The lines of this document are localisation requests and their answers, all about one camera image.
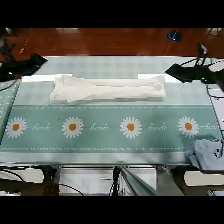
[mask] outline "reddish brown floor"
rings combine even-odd
[[[167,38],[176,28],[23,28],[18,37],[8,37],[16,43],[13,53],[26,59],[32,53],[42,56],[65,55],[148,55],[197,56],[197,44],[202,41],[209,56],[224,58],[224,32],[208,34],[208,28],[179,28],[180,42]]]

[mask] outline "daisy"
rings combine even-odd
[[[141,134],[140,131],[142,130],[140,121],[134,117],[126,117],[126,119],[123,119],[120,127],[120,131],[124,132],[123,135],[126,135],[126,138],[130,139],[139,136]]]
[[[190,117],[182,117],[178,121],[177,127],[179,128],[178,130],[182,132],[182,135],[185,135],[186,137],[194,137],[197,135],[199,132],[199,127],[197,122],[194,120],[194,118]]]
[[[27,125],[25,119],[21,117],[14,117],[14,119],[11,119],[11,121],[8,122],[5,131],[8,138],[17,138],[23,134],[23,131],[25,131],[26,128]]]
[[[63,122],[62,131],[64,131],[66,138],[71,139],[82,134],[83,126],[83,121],[78,117],[69,117]]]

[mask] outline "orange flower center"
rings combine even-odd
[[[13,131],[17,131],[19,129],[19,124],[14,124],[13,126],[12,126],[12,130]]]
[[[69,129],[70,129],[71,131],[74,131],[74,130],[76,129],[76,124],[70,124],[70,125],[69,125]]]
[[[185,124],[185,128],[187,129],[187,130],[192,130],[192,124],[190,124],[190,123],[186,123]]]
[[[135,129],[135,126],[133,124],[128,124],[128,130],[133,131]]]

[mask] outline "table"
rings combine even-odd
[[[150,57],[150,56],[66,56],[66,57],[46,57],[48,62],[45,63],[40,70],[38,70],[35,75],[53,75],[53,74],[73,74],[76,77],[84,78],[144,78],[147,76],[145,74],[164,74],[164,71],[168,69],[172,64],[178,63],[181,64],[193,58],[191,57]],[[59,110],[60,107],[65,113],[64,104],[61,103],[52,103],[49,101],[49,93],[53,90],[54,85],[53,81],[49,82],[21,82],[18,92],[15,97],[15,102],[13,104],[9,121],[13,118],[21,117],[21,114],[28,114],[27,116],[32,117],[32,119],[39,117],[40,113],[43,114],[42,118],[44,120],[45,115],[50,117],[50,114],[55,113]],[[218,130],[218,124],[216,122],[215,114],[210,102],[210,99],[206,93],[206,89],[203,84],[199,81],[194,81],[191,84],[182,84],[176,82],[167,82],[166,83],[166,92],[167,97],[162,102],[155,101],[116,101],[115,102],[100,102],[100,108],[103,109],[114,109],[115,107],[122,110],[127,109],[139,109],[139,110],[154,110],[154,109],[163,109],[160,110],[160,117],[166,116],[166,121],[169,121],[169,117],[172,116],[172,110],[179,111],[180,118],[184,117],[184,113],[192,113],[197,111],[197,119],[200,120],[200,128],[202,129],[202,134],[210,138],[220,138],[220,132]],[[74,105],[66,105],[68,109],[77,109],[77,107],[72,108]],[[97,116],[96,110],[99,107],[99,102],[91,102],[88,104],[82,104],[82,110],[89,110],[89,117]],[[205,117],[209,117],[209,121],[212,124],[206,123],[202,114],[206,114]],[[36,132],[40,126],[32,126]],[[47,123],[42,127],[45,130],[48,130]],[[190,144],[189,140],[186,138],[181,138],[178,140],[178,144],[181,144],[183,141],[183,146],[172,147],[172,146],[160,146],[155,147],[150,146],[149,148],[144,148],[141,146],[140,151],[139,147],[135,147],[136,151],[133,150],[128,152],[125,148],[125,151],[117,152],[117,147],[115,147],[114,152],[94,152],[93,150],[88,149],[90,147],[85,147],[87,151],[82,152],[80,148],[79,151],[76,148],[71,148],[67,146],[63,147],[45,147],[37,146],[30,147],[30,142],[41,142],[42,136],[35,139],[36,134],[29,135],[31,136],[29,141],[26,139],[26,144],[21,140],[20,142],[13,142],[12,139],[7,138],[6,133],[4,133],[3,140],[0,147],[0,162],[2,163],[19,163],[19,164],[188,164],[189,161],[185,157],[184,151],[186,146]],[[170,141],[169,144],[173,144],[172,138],[166,139]],[[144,152],[144,150],[152,150],[152,153]]]

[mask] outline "crumpled cloth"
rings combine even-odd
[[[222,140],[196,140],[185,151],[193,166],[202,170],[224,170],[224,156]]]
[[[55,88],[50,93],[50,100],[111,100],[143,99],[148,97],[163,98],[165,77],[139,79],[84,79],[63,75],[55,78]]]

